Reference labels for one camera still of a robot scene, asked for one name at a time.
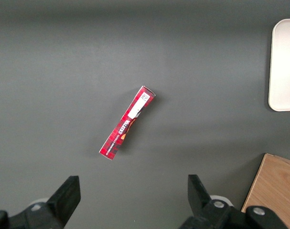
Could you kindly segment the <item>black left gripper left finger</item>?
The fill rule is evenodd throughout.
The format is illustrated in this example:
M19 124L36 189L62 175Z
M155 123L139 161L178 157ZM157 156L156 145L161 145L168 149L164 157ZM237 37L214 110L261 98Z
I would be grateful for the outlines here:
M80 200L79 176L70 176L46 202L33 203L11 217L0 210L0 229L63 229Z

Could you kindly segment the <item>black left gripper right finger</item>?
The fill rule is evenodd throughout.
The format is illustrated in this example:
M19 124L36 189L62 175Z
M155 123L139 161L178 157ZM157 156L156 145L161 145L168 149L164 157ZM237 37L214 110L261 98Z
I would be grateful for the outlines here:
M225 201L212 199L197 175L188 176L188 201L193 212L181 229L286 229L271 209L247 207L243 213Z

